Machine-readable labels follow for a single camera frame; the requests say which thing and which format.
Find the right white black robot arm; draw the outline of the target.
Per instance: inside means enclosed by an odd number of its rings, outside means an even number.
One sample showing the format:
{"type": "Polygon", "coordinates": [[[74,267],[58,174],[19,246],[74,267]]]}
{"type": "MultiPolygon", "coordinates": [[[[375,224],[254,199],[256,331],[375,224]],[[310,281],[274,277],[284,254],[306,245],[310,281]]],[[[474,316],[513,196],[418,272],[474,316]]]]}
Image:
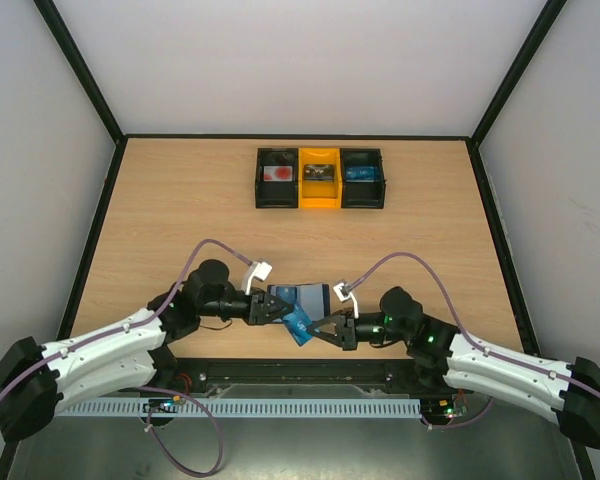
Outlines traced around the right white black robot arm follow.
{"type": "Polygon", "coordinates": [[[313,322],[308,333],[344,351],[359,344],[402,342],[425,390],[444,385],[526,409],[557,425],[567,438],[600,450],[600,367],[579,357],[568,363],[486,342],[426,314],[404,289],[394,287],[375,313],[357,307],[313,322]]]}

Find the blue VIP card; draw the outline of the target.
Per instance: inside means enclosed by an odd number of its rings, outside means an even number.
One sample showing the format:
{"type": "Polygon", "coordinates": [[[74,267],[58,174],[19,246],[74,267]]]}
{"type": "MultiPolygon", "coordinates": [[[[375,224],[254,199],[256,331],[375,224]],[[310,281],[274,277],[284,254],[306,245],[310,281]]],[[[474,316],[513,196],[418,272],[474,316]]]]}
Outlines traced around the blue VIP card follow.
{"type": "Polygon", "coordinates": [[[282,318],[282,323],[299,347],[304,346],[312,339],[308,333],[308,327],[312,324],[312,320],[298,302],[295,302],[293,310],[282,318]]]}

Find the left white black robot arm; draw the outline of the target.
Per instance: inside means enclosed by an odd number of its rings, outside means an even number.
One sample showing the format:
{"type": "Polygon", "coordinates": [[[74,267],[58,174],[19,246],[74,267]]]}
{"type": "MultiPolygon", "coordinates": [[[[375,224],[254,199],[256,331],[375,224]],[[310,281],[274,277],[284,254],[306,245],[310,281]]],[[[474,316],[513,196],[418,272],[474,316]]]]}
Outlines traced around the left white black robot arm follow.
{"type": "Polygon", "coordinates": [[[154,384],[171,360],[169,344],[196,332],[204,317],[261,326],[291,313],[290,303],[253,287],[270,271],[254,262],[235,288],[223,262],[205,260],[118,322],[44,344],[33,337],[14,342],[0,359],[2,438],[24,440],[75,404],[154,384]]]}

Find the navy blue card holder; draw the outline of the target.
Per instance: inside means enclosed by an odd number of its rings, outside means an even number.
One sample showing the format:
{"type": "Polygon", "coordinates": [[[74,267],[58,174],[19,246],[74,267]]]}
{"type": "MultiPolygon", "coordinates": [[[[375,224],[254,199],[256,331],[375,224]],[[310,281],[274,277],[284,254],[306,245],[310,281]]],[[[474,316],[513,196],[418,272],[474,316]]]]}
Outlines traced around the navy blue card holder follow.
{"type": "Polygon", "coordinates": [[[287,303],[297,303],[312,321],[322,319],[331,313],[328,284],[270,285],[268,292],[287,303]]]}

